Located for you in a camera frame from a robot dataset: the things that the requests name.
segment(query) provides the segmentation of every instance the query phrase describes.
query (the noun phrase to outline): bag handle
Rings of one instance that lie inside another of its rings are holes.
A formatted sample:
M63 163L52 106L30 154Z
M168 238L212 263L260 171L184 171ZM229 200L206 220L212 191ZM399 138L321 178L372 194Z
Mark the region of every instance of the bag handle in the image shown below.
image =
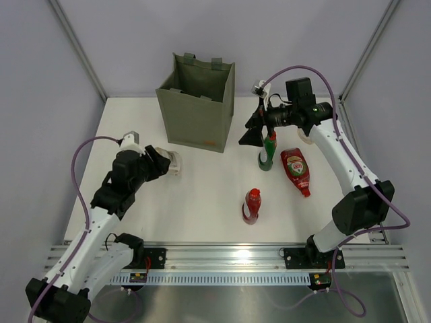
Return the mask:
M190 52L184 53L184 64L194 65L195 64L196 55Z
M223 65L223 59L221 57L211 59L211 69L215 69L216 71L221 71L222 65Z

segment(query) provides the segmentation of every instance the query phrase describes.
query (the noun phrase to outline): white robotic arm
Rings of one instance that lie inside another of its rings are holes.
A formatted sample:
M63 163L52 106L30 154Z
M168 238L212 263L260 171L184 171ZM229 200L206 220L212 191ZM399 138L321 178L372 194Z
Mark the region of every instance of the white robotic arm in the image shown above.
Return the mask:
M341 145L340 139L343 139L370 183L389 201L393 197L394 188L389 181L379 181L377 176L367 168L344 135L338 120L337 126L341 132L340 137L337 136L333 124L333 109L329 103L316 103L309 78L287 81L289 104L280 104L279 107L273 107L271 102L266 101L269 97L268 85L269 83L261 81L252 89L252 92L260 97L259 105L245 124L248 131L240 139L240 145L262 147L263 127L267 127L270 133L275 127L295 125L302 129L304 134L323 152L337 176L344 195L332 210L332 221L307 240L306 249L311 258L310 262L317 263L313 258L335 249L340 242L358 230L382 222L389 209L389 206L363 179L357 166Z
M376 184L378 181L377 176L372 173L359 155L356 153L352 144L344 135L341 123L338 122L338 128L341 129L341 136L344 142L349 147L350 151L354 154L356 160L366 170L367 177ZM317 147L322 151L323 155L329 162L332 170L337 176L341 191L344 196L350 192L355 191L356 187L366 188L369 187L368 183L363 179L353 161L345 152L344 148L339 142L339 138L335 134L333 122L331 119L324 120L318 126L313 126L309 135L310 139L316 143ZM319 233L314 235L314 242L319 252L328 252L334 249L340 242L345 240L348 235L343 234L337 228L334 220L329 222Z
M112 170L90 203L89 225L82 227L45 278L33 278L26 287L30 305L38 303L36 315L49 322L83 322L91 302L115 273L126 266L145 268L143 240L129 234L119 235L111 249L94 260L105 238L135 202L141 185L169 170L170 159L152 146L142 149L137 133L126 134L119 144Z

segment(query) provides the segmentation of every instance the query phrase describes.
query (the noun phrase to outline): gray wall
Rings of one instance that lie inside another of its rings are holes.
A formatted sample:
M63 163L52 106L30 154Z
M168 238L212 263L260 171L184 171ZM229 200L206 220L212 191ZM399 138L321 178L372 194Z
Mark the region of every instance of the gray wall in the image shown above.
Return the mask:
M155 96L172 52L235 61L238 94L297 64L319 69L340 92L388 2L61 0L109 96ZM286 92L283 79L273 85Z
M402 1L353 93L347 109L360 151L382 179L395 185L395 203L411 227L391 239L408 260L431 308L431 2ZM388 223L401 223L390 212Z
M103 105L46 1L1 0L0 44L0 313L24 322L25 286L41 278L75 200L73 152Z

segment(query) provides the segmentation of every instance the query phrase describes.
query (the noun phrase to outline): white table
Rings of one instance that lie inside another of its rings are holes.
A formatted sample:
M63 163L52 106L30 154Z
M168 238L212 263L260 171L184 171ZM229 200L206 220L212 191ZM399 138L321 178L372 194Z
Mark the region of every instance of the white table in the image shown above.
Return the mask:
M114 232L153 242L296 243L321 230L342 198L335 174L316 145L301 141L296 127L276 129L278 147L273 168L261 171L257 165L259 148L238 144L256 107L256 98L236 98L225 152L215 153L169 144L156 98L108 99L97 135L121 138L134 130L140 134L142 146L175 150L183 158L181 176L166 175L144 183ZM301 149L310 168L311 196L307 199L288 180L279 157L281 151L294 147ZM87 204L117 152L118 146L111 141L94 143L81 183ZM245 194L254 187L261 190L262 206L256 224L247 225L241 206ZM83 224L84 214L76 200L65 239L73 239ZM354 240L368 242L367 235Z

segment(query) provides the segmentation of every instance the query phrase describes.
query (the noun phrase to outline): ketchup bottle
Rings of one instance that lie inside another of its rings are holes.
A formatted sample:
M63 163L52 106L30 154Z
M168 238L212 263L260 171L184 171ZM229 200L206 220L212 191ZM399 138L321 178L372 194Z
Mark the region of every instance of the ketchup bottle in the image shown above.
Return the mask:
M299 148L287 149L283 150L280 155L284 171L288 178L301 191L304 197L309 197L310 171L301 150Z
M261 191L257 188L252 189L245 196L245 202L242 205L242 218L247 224L255 224L259 217L259 207L261 207Z

